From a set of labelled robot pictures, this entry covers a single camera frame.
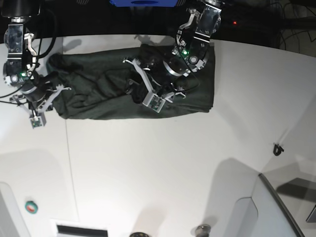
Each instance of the dark background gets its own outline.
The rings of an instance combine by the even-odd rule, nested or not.
[[[146,34],[174,36],[178,27],[187,22],[187,5],[146,9],[115,7],[107,0],[90,0],[79,5],[75,0],[46,2],[58,19],[58,36]],[[30,22],[30,30],[42,30],[43,37],[51,36],[52,21],[38,17]],[[217,40],[230,40],[268,47],[278,46],[280,15],[271,12],[270,5],[253,8],[242,4],[226,4],[221,14],[220,30],[213,34]],[[9,20],[1,18],[0,42]]]

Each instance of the green fabric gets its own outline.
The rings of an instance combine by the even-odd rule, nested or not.
[[[186,99],[166,102],[160,113],[135,104],[125,93],[126,80],[133,67],[122,61],[125,57],[137,56],[138,51],[139,48],[127,48],[91,54],[52,55],[46,65],[48,72],[57,71],[58,80],[72,88],[63,91],[53,102],[59,116],[64,119],[158,119],[209,112],[214,100],[214,48],[210,49],[205,68],[195,73],[200,87],[188,92]],[[193,76],[183,81],[185,89],[197,84]]]

